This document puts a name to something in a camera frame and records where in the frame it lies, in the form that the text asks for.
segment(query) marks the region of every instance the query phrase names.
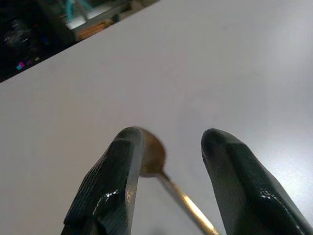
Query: white table surface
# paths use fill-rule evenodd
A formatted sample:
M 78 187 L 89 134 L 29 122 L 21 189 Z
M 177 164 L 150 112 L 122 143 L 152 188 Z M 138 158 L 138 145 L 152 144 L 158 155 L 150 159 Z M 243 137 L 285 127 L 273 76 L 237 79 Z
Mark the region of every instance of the white table surface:
M 225 234 L 204 130 L 244 141 L 313 224 L 313 1 L 163 0 L 0 84 L 0 229 L 57 235 L 124 127 L 157 134 L 166 171 Z M 140 179 L 134 235 L 200 232 Z

